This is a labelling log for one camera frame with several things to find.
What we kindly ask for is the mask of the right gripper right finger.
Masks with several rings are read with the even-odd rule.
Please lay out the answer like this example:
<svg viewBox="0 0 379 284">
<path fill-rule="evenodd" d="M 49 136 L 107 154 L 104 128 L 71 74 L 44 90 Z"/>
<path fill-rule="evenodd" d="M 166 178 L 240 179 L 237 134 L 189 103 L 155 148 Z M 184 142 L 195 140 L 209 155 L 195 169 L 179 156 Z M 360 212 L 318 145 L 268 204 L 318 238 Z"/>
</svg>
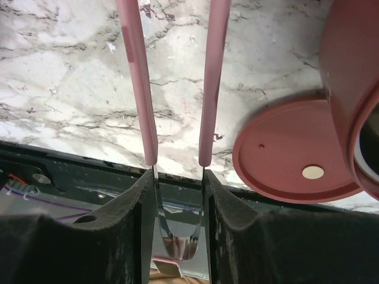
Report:
<svg viewBox="0 0 379 284">
<path fill-rule="evenodd" d="M 261 213 L 203 174 L 211 283 L 377 283 L 378 215 Z"/>
</svg>

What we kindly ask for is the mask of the pink food tongs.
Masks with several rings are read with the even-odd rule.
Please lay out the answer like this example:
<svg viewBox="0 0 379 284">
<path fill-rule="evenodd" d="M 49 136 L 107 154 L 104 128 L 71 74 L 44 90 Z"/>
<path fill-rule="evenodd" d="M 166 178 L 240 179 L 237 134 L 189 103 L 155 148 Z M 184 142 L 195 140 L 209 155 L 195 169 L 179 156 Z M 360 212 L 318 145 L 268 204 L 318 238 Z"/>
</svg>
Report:
<svg viewBox="0 0 379 284">
<path fill-rule="evenodd" d="M 160 194 L 156 167 L 158 162 L 158 135 L 153 112 L 149 68 L 139 3 L 137 1 L 117 1 L 116 4 L 136 101 L 145 162 L 151 166 L 153 171 L 153 185 L 162 240 L 169 257 L 179 262 L 191 260 L 198 247 L 201 226 L 198 224 L 189 237 L 178 237 L 172 234 L 166 221 Z M 217 105 L 230 7 L 230 1 L 210 2 L 198 148 L 198 163 L 203 169 L 208 167 L 212 161 L 214 130 L 216 129 Z"/>
</svg>

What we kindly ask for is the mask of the dark red steel lunch pot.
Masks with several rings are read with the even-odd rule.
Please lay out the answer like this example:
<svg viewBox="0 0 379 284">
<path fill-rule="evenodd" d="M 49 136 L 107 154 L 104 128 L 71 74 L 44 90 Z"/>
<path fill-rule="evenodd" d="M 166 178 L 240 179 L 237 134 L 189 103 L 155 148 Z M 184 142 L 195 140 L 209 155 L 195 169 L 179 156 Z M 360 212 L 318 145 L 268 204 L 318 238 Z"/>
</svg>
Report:
<svg viewBox="0 0 379 284">
<path fill-rule="evenodd" d="M 345 166 L 378 198 L 378 1 L 334 1 L 319 68 Z"/>
</svg>

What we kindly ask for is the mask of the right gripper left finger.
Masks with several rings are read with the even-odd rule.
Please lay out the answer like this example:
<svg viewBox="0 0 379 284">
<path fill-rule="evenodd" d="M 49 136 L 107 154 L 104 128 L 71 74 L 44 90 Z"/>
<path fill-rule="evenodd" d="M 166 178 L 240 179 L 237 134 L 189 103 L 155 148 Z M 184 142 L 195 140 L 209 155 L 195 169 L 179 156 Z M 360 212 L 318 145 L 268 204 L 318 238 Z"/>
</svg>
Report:
<svg viewBox="0 0 379 284">
<path fill-rule="evenodd" d="M 1 217 L 2 283 L 147 283 L 155 222 L 153 172 L 72 224 Z"/>
</svg>

